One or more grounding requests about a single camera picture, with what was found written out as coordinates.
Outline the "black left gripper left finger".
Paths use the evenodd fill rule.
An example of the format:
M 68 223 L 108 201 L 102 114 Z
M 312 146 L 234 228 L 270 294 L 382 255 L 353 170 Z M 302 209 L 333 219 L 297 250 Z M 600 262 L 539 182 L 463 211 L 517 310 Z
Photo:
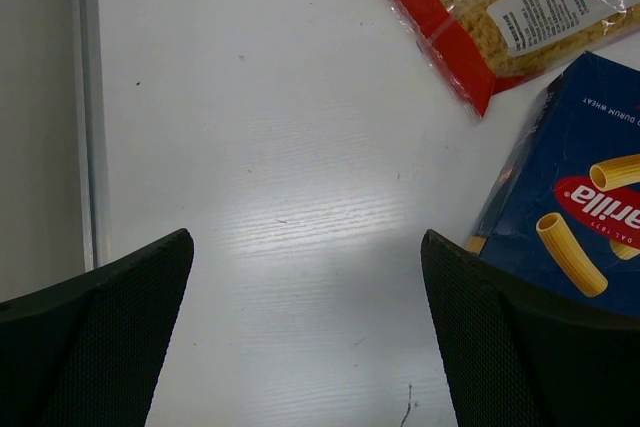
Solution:
M 180 229 L 3 302 L 2 425 L 144 425 L 193 259 Z

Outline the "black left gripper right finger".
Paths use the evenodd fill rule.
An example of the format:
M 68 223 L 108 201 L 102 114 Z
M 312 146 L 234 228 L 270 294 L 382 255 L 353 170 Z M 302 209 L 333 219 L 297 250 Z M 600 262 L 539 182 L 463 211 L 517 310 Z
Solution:
M 421 262 L 458 425 L 638 425 L 638 318 L 528 283 L 434 230 Z

